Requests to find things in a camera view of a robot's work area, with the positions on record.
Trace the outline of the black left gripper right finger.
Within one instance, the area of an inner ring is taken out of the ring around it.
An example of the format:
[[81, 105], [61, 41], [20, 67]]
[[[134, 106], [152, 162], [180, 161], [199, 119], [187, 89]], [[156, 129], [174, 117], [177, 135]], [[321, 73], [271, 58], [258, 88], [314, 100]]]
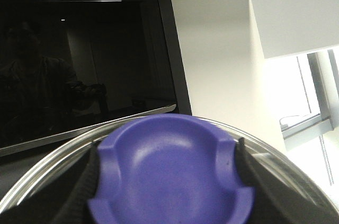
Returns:
[[255, 188], [247, 223], [338, 223], [334, 203], [277, 149], [240, 137], [235, 158], [242, 181]]

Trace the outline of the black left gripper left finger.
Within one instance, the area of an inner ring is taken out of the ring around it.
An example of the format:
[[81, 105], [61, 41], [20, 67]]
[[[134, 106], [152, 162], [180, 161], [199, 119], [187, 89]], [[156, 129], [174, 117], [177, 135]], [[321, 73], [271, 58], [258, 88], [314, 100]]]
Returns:
[[95, 194], [98, 177], [93, 147], [53, 182], [1, 213], [1, 223], [93, 223], [87, 200]]

